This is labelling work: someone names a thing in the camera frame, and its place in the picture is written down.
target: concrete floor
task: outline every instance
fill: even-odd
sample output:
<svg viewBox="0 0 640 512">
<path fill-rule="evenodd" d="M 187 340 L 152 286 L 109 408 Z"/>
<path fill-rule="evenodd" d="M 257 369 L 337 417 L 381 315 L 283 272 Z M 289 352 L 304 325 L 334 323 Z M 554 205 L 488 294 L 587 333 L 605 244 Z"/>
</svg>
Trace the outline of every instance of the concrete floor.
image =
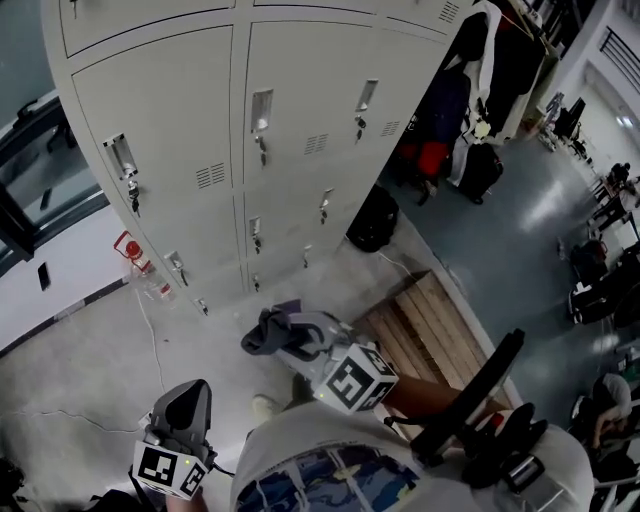
<svg viewBox="0 0 640 512">
<path fill-rule="evenodd" d="M 402 218 L 393 245 L 384 253 L 411 272 L 426 270 L 428 249 Z M 273 357 L 251 357 L 240 339 L 263 307 L 301 298 L 306 309 L 324 309 L 353 320 L 398 287 L 406 275 L 377 254 L 363 254 L 343 242 L 327 262 L 282 285 L 263 290 L 203 319 L 161 309 L 144 298 L 155 330 L 166 389 L 196 378 L 213 389 L 209 441 L 222 467 L 233 469 L 247 433 L 256 426 L 251 398 L 266 393 L 286 403 L 289 371 Z M 22 493 L 35 503 L 27 512 L 66 511 L 108 488 L 129 489 L 127 470 L 140 433 L 138 420 L 162 394 L 151 333 L 131 285 L 83 308 L 0 359 L 2 449 L 27 475 Z M 230 479 L 206 477 L 211 510 L 228 510 Z"/>
<path fill-rule="evenodd" d="M 536 140 L 515 140 L 500 152 L 504 174 L 478 206 L 448 183 L 420 207 L 409 185 L 384 183 L 450 272 L 494 343 L 518 327 L 525 347 L 511 372 L 523 400 L 561 426 L 571 405 L 614 360 L 608 325 L 574 326 L 566 300 L 577 281 L 559 258 L 586 240 L 595 208 L 585 180 L 566 154 Z"/>
</svg>

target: shoe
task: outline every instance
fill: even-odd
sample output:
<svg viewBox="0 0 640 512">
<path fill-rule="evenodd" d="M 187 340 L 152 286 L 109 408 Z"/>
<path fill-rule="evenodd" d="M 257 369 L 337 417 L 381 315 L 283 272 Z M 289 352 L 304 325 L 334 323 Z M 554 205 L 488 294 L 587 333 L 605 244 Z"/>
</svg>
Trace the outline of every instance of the shoe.
<svg viewBox="0 0 640 512">
<path fill-rule="evenodd" d="M 267 395 L 256 395 L 251 401 L 256 419 L 265 423 L 282 412 L 284 407 Z"/>
</svg>

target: locker vent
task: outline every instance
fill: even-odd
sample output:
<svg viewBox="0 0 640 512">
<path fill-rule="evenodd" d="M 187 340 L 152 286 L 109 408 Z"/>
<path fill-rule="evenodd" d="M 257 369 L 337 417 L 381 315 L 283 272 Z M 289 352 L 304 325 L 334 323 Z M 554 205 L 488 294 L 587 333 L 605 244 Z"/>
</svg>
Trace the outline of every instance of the locker vent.
<svg viewBox="0 0 640 512">
<path fill-rule="evenodd" d="M 313 137 L 309 137 L 307 139 L 307 144 L 304 147 L 304 154 L 310 155 L 312 153 L 319 153 L 325 147 L 327 147 L 327 139 L 329 138 L 328 133 L 324 133 L 322 135 L 314 135 Z"/>
<path fill-rule="evenodd" d="M 222 183 L 225 179 L 224 164 L 217 164 L 212 167 L 200 169 L 196 172 L 198 188 L 207 188 L 216 183 Z"/>
<path fill-rule="evenodd" d="M 384 125 L 384 129 L 382 130 L 380 137 L 387 137 L 388 135 L 393 135 L 394 133 L 396 133 L 398 126 L 400 126 L 400 121 L 389 121 L 387 124 Z"/>
<path fill-rule="evenodd" d="M 453 20 L 456 19 L 456 15 L 458 14 L 458 11 L 460 10 L 460 6 L 456 5 L 452 2 L 445 2 L 444 7 L 442 8 L 442 12 L 440 13 L 440 16 L 438 16 L 438 19 L 440 21 L 444 21 L 445 23 L 453 23 Z"/>
</svg>

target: window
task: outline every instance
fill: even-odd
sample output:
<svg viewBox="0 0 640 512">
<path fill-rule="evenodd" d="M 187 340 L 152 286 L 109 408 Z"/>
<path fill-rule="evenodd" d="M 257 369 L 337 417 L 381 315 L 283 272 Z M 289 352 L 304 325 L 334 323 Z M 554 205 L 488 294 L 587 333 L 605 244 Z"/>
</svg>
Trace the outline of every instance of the window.
<svg viewBox="0 0 640 512">
<path fill-rule="evenodd" d="M 0 128 L 0 275 L 108 201 L 55 94 Z"/>
</svg>

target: black suitcase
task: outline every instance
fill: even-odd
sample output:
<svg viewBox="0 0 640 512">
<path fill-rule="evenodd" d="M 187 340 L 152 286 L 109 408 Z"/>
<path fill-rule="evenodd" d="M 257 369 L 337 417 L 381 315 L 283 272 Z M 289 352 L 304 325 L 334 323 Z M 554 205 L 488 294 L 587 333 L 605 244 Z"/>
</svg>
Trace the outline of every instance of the black suitcase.
<svg viewBox="0 0 640 512">
<path fill-rule="evenodd" d="M 502 176 L 502 162 L 490 144 L 474 144 L 469 148 L 467 165 L 458 189 L 475 204 L 482 204 L 482 196 Z"/>
</svg>

